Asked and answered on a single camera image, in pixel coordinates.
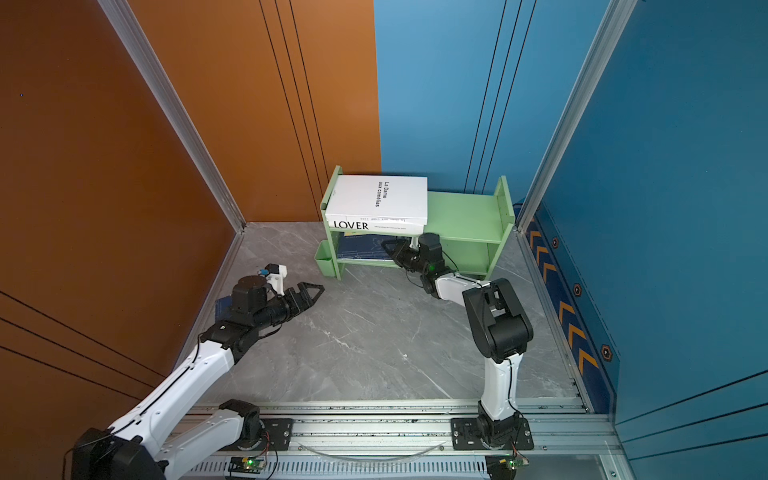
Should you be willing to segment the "navy blue book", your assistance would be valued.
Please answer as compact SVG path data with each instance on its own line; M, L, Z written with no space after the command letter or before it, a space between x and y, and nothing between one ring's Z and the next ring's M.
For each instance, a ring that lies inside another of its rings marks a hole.
M382 247L387 240L395 240L388 235L342 235L338 239L336 254L339 259L387 261L390 255Z

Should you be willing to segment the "LOVER black white book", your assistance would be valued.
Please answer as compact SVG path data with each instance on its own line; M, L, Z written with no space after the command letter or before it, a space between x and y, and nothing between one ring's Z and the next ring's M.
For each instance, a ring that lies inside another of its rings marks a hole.
M402 221L374 221L355 217L327 217L326 223L331 229L383 235L420 235L425 231L425 224Z

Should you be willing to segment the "white book with brown pattern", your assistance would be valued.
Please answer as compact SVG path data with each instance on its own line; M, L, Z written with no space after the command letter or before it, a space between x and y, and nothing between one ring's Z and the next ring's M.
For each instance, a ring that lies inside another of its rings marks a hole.
M428 220L426 177L341 175L326 207L339 220L373 220L425 225Z

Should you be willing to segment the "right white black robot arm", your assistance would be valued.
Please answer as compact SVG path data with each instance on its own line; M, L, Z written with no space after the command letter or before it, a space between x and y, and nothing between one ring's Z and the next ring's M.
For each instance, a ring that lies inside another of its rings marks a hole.
M465 308L473 341L484 357L476 420L484 446L533 449L529 423L517 405L517 384L534 329L511 283L504 278L480 281L452 269L437 234L420 235L416 248L405 239L384 240L382 249L398 267L418 274L427 294Z

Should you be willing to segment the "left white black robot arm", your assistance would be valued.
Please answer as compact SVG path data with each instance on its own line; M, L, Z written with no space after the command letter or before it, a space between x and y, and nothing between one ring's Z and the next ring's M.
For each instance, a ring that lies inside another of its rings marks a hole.
M269 452L260 409L243 400L227 400L197 426L171 434L253 346L312 308L325 291L308 282L285 287L284 278L276 264L241 278L217 300L213 325L165 380L106 429L88 429L65 453L62 478L179 479L224 447Z

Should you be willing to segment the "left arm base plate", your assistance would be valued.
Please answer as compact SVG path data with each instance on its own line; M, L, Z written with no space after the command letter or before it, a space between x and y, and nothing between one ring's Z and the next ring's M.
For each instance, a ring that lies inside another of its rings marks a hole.
M287 451L292 434L292 418L260 418L247 420L234 443L220 448L220 451L255 452Z

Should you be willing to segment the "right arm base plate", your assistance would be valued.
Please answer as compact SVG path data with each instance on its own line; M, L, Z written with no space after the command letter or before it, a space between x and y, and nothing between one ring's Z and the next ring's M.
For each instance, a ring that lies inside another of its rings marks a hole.
M450 420L451 440L455 450L518 450L535 448L528 420L515 414L505 420L453 418Z

